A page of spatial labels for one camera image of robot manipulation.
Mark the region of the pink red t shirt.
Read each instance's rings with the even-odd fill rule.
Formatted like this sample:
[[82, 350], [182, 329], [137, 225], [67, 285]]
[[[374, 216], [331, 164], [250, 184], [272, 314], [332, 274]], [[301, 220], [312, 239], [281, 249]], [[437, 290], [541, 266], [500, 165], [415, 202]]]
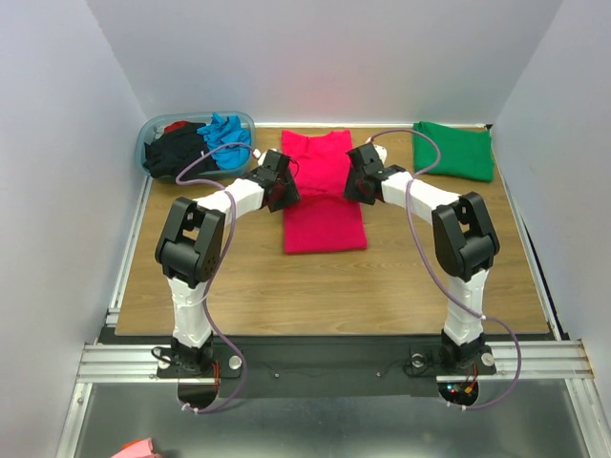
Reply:
[[358, 202], [344, 197], [349, 171], [348, 130], [321, 136], [282, 131], [283, 152], [293, 158], [300, 201], [283, 211], [288, 255], [365, 250], [368, 241]]

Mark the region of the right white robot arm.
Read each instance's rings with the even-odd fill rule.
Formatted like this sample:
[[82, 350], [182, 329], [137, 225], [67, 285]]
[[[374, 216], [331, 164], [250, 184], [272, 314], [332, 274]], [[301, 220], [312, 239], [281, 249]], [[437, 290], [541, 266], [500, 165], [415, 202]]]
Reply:
[[500, 249], [495, 228], [481, 195], [441, 190], [399, 166], [386, 166], [385, 157], [386, 150], [372, 142], [348, 151], [344, 197], [404, 208], [420, 254], [424, 249], [413, 219], [431, 225], [437, 263], [448, 275], [447, 284], [432, 278], [448, 299], [438, 361], [444, 369], [460, 372], [476, 362], [485, 345], [484, 288]]

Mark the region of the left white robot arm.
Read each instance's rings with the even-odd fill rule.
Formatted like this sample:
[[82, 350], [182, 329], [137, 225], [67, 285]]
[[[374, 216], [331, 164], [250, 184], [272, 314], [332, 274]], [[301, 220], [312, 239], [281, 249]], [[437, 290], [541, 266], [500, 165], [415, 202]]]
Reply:
[[213, 326], [206, 300], [216, 272], [235, 234], [238, 218], [266, 207], [283, 210], [300, 201], [291, 157], [269, 150], [255, 153], [258, 166], [203, 198], [177, 198], [169, 211], [155, 251], [173, 302], [171, 352], [161, 362], [200, 376], [212, 368]]

